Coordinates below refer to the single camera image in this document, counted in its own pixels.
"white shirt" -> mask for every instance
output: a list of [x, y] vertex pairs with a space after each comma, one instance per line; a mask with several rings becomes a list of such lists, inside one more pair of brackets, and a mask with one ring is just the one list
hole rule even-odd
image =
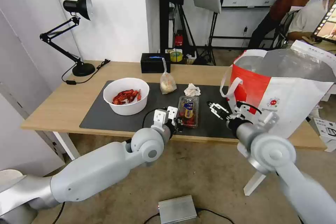
[[290, 32], [313, 32], [328, 11], [329, 0], [319, 0], [307, 4], [296, 13], [291, 22], [288, 33]]

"white bag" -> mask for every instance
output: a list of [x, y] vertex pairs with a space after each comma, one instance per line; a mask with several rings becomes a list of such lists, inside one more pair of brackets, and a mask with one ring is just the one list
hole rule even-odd
[[[288, 138], [336, 81], [336, 57], [312, 45], [295, 41], [291, 49], [247, 50], [232, 67], [230, 87], [220, 93], [231, 110], [237, 101], [276, 112], [279, 121], [271, 133]], [[255, 123], [259, 112], [243, 113]]]
[[164, 66], [164, 72], [160, 78], [160, 89], [162, 94], [165, 95], [173, 92], [175, 89], [177, 89], [177, 87], [174, 78], [171, 76], [171, 74], [167, 72], [166, 60], [162, 58], [162, 61]]

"black desk lamp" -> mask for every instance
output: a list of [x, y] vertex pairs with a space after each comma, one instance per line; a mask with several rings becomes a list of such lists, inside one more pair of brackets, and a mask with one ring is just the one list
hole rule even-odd
[[[65, 0], [63, 2], [63, 7], [66, 11], [70, 12], [70, 14], [73, 16], [68, 21], [64, 22], [63, 24], [60, 24], [59, 26], [55, 27], [54, 29], [42, 33], [40, 35], [40, 39], [43, 42], [46, 42], [48, 45], [55, 48], [57, 51], [63, 53], [65, 56], [67, 56], [69, 59], [73, 60], [76, 63], [76, 66], [72, 69], [72, 73], [75, 76], [87, 76], [92, 74], [95, 71], [95, 67], [90, 63], [83, 63], [80, 57], [73, 55], [72, 53], [65, 51], [63, 48], [59, 47], [55, 43], [53, 43], [51, 40], [66, 31], [74, 28], [75, 26], [79, 25], [80, 17], [77, 16], [77, 13], [79, 13], [82, 17], [86, 18], [87, 20], [92, 19], [92, 2], [91, 0], [77, 0], [77, 1], [70, 1]], [[73, 22], [74, 24], [65, 30], [62, 31], [55, 31], [62, 26]]]

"tissue box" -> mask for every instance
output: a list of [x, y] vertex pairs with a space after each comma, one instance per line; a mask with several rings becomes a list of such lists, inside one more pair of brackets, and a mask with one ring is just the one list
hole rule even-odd
[[163, 73], [162, 58], [166, 60], [167, 72], [170, 73], [170, 55], [167, 53], [143, 53], [140, 61], [143, 74]]

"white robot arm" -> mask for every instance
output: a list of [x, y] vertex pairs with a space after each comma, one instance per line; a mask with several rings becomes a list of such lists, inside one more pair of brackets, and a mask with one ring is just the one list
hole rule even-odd
[[173, 135], [176, 114], [174, 107], [157, 109], [151, 128], [138, 130], [130, 142], [102, 146], [52, 177], [24, 175], [1, 185], [0, 223], [29, 224], [36, 210], [85, 200], [124, 179], [131, 169], [157, 160]]
[[225, 120], [227, 127], [245, 148], [246, 157], [260, 173], [276, 173], [284, 195], [297, 211], [304, 224], [335, 224], [336, 203], [328, 192], [295, 166], [296, 152], [287, 139], [269, 134], [278, 120], [273, 112], [263, 111], [257, 124], [241, 117], [242, 107], [232, 115], [219, 104], [208, 103], [211, 111]]

